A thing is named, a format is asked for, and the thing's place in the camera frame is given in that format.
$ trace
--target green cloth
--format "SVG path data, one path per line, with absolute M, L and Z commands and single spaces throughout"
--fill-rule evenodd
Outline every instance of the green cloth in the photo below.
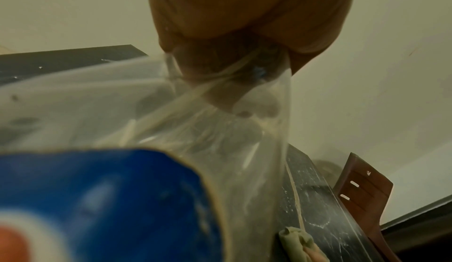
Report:
M 317 245 L 315 245 L 312 236 L 310 236 L 306 231 L 296 228 L 296 227 L 286 227 L 284 230 L 279 232 L 279 240 L 284 247 L 287 255 L 289 256 L 291 262 L 312 262 L 311 258 L 303 250 L 303 247 L 310 248 L 326 258 L 325 253 L 323 253 Z

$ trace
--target clear plastic bag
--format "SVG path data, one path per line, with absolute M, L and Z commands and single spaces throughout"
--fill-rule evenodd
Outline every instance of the clear plastic bag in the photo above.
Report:
M 220 221 L 225 261 L 266 261 L 291 73 L 282 53 L 272 76 L 263 76 L 265 67 L 255 62 L 261 54 L 195 79 L 165 55 L 6 85 L 0 88 L 0 151 L 160 150 L 202 178 Z M 257 76 L 243 78 L 243 69 Z M 228 96 L 223 91 L 237 87 L 244 96 L 231 110 L 218 108 Z

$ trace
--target scratched surface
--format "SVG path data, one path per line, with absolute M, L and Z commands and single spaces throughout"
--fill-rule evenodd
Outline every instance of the scratched surface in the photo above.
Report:
M 297 189 L 306 231 L 328 256 L 336 262 L 383 262 L 371 242 L 353 218 L 344 211 L 325 179 L 303 152 L 289 145 L 287 165 Z M 276 231 L 285 226 L 299 227 L 295 196 L 287 171 L 276 214 Z M 289 261 L 276 239 L 272 261 Z

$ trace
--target cloth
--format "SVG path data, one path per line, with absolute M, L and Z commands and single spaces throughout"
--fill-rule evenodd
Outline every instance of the cloth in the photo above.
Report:
M 325 261 L 330 261 L 326 257 L 325 253 L 323 253 L 314 243 L 312 236 L 302 229 L 296 227 L 286 227 L 279 232 L 279 240 L 281 241 L 281 244 L 291 262 L 312 262 L 303 247 L 312 249 L 313 251 L 324 256 Z

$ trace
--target plastic bag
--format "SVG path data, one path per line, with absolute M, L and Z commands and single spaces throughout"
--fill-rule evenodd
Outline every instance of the plastic bag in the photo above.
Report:
M 2 225 L 19 232 L 46 225 L 49 231 L 38 237 L 55 237 L 60 250 L 29 241 L 30 257 L 52 249 L 41 254 L 46 262 L 65 261 L 64 255 L 66 261 L 266 261 L 286 151 L 291 73 L 284 53 L 273 61 L 271 75 L 259 57 L 262 51 L 253 51 L 200 78 L 185 76 L 165 55 L 0 88 L 0 235 Z M 244 69 L 254 74 L 244 77 Z M 237 89 L 246 93 L 223 111 L 225 92 Z M 97 179 L 76 191 L 91 177 Z M 113 215 L 126 197 L 118 195 L 124 177 L 136 186 L 127 196 L 134 201 L 129 209 L 137 209 Z M 178 190 L 169 194 L 166 184 L 173 183 Z M 156 187 L 148 198 L 159 196 L 151 210 L 143 195 L 151 192 L 149 184 Z M 131 195 L 134 190 L 143 192 Z M 177 209 L 187 194 L 194 199 L 186 202 L 200 204 Z M 162 203 L 170 195 L 172 201 Z M 137 217 L 145 207 L 147 216 Z M 191 236 L 193 220 L 177 212 L 194 213 Z M 102 224 L 106 217 L 114 224 Z M 112 228 L 119 230 L 107 237 Z M 121 241 L 118 233 L 124 233 Z M 199 233 L 205 239 L 190 244 Z M 147 246 L 136 248 L 144 240 Z

